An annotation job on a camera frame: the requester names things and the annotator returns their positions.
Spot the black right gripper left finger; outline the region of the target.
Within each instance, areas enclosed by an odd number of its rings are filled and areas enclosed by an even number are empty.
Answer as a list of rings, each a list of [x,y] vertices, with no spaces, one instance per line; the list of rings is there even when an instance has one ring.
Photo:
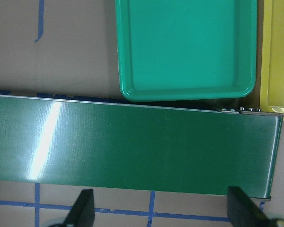
[[[80,192],[62,227],[92,227],[95,221],[93,189]]]

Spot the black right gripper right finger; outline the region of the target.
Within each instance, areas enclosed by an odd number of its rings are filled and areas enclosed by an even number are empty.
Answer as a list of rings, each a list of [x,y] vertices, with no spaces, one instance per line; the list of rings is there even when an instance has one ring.
[[[277,227],[277,219],[269,219],[237,186],[229,186],[227,216],[233,227]]]

